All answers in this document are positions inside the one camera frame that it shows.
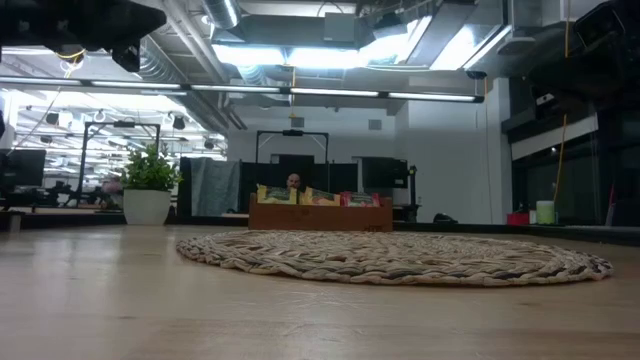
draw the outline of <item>person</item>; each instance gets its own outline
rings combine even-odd
[[[300,188],[300,175],[296,173],[289,175],[289,177],[287,178],[287,189],[291,188],[296,190]]]

